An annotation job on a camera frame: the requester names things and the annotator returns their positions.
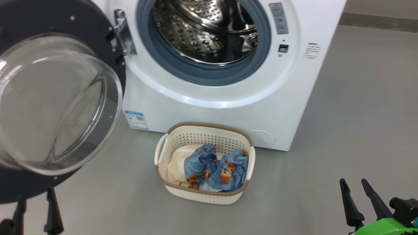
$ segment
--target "basket handle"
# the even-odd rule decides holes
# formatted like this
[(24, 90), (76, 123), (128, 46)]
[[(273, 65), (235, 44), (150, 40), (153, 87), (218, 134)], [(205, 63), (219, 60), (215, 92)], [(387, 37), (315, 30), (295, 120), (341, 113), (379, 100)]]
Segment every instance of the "basket handle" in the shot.
[(154, 154), (154, 164), (158, 165), (158, 162), (160, 160), (160, 152), (161, 152), (161, 146), (163, 145), (163, 142), (166, 140), (168, 134), (165, 134), (161, 137), (161, 139), (158, 141), (157, 147), (155, 149), (155, 154)]
[(254, 146), (251, 146), (250, 150), (251, 150), (251, 152), (250, 152), (251, 158), (250, 158), (250, 162), (248, 164), (249, 168), (248, 168), (248, 171), (247, 171), (246, 180), (251, 179), (252, 172), (254, 171), (254, 165), (255, 165), (255, 148), (254, 148)]

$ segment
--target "plastic laundry basket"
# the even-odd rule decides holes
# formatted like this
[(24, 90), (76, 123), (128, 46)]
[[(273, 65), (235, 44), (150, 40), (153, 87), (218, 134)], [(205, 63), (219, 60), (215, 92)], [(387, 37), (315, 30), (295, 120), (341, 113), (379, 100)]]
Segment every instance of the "plastic laundry basket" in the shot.
[[(249, 159), (244, 185), (234, 192), (208, 192), (167, 182), (167, 166), (174, 151), (190, 144), (215, 144), (217, 152), (224, 155), (237, 149), (245, 149)], [(198, 202), (232, 204), (241, 197), (250, 182), (255, 164), (255, 149), (249, 136), (240, 130), (211, 124), (180, 123), (161, 137), (155, 150), (154, 163), (158, 178), (170, 193)]]

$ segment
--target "gray floor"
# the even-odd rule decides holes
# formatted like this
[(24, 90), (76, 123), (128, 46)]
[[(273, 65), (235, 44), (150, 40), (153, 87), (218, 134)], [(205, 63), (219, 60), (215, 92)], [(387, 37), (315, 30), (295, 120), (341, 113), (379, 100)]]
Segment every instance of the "gray floor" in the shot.
[[(230, 206), (177, 198), (155, 176), (162, 134), (121, 119), (104, 149), (56, 188), (68, 235), (347, 234), (339, 179), (366, 223), (361, 178), (385, 202), (418, 198), (418, 34), (339, 26), (289, 152), (257, 149), (252, 181)], [(0, 218), (15, 204), (1, 205)], [(26, 234), (43, 234), (45, 195)]]

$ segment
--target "white towel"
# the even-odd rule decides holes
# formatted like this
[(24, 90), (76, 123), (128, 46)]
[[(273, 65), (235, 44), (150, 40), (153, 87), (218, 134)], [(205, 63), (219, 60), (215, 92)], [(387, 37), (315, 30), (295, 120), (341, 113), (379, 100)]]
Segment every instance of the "white towel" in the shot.
[(203, 144), (192, 144), (179, 147), (174, 151), (167, 166), (167, 181), (175, 185), (188, 187), (189, 183), (184, 175), (184, 160)]

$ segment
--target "blue fabric with bear print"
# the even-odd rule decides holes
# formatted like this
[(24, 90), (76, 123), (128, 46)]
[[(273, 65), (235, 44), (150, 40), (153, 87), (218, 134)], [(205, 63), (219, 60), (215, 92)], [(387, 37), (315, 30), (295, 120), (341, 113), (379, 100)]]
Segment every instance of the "blue fabric with bear print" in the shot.
[(216, 171), (215, 153), (215, 145), (205, 144), (184, 160), (184, 175), (191, 184), (189, 188), (198, 189), (199, 184)]
[(213, 189), (233, 192), (242, 187), (248, 167), (248, 156), (245, 150), (235, 150), (222, 157), (217, 163), (217, 170), (207, 180)]

